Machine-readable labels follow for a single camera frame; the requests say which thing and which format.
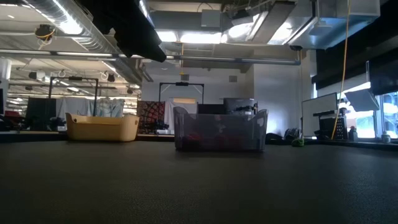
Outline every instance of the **green object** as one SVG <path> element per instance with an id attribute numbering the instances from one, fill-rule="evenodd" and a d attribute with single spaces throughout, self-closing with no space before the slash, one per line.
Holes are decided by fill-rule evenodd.
<path id="1" fill-rule="evenodd" d="M 293 147 L 303 147 L 304 146 L 304 139 L 296 139 L 292 141 Z"/>

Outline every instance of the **table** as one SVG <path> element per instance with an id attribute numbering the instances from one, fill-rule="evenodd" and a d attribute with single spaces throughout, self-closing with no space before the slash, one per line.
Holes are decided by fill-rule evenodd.
<path id="1" fill-rule="evenodd" d="M 172 142 L 0 144 L 2 223 L 396 223 L 398 154 L 177 152 Z"/>

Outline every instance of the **yellow basket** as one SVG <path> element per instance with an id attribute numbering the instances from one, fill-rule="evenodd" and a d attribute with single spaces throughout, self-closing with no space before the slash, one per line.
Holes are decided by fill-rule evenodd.
<path id="1" fill-rule="evenodd" d="M 134 115 L 125 115 L 123 118 L 103 118 L 67 113 L 67 133 L 71 140 L 134 141 L 138 121 L 139 117 Z"/>

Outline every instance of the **plastic storage bin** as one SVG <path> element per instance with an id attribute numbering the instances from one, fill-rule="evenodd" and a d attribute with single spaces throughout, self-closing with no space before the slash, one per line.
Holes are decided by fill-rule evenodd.
<path id="1" fill-rule="evenodd" d="M 103 118 L 67 113 L 67 133 L 71 140 L 128 142 L 136 139 L 138 121 L 134 115 Z"/>
<path id="2" fill-rule="evenodd" d="M 263 151 L 268 111 L 257 115 L 188 114 L 174 108 L 175 147 L 188 151 Z"/>

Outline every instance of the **whiteboard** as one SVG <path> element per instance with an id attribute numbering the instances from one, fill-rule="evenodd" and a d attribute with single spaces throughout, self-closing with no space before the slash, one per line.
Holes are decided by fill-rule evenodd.
<path id="1" fill-rule="evenodd" d="M 314 113 L 337 110 L 337 93 L 321 96 L 312 100 L 302 102 L 303 109 L 303 135 L 305 137 L 315 136 L 314 131 L 319 130 L 319 118 Z"/>

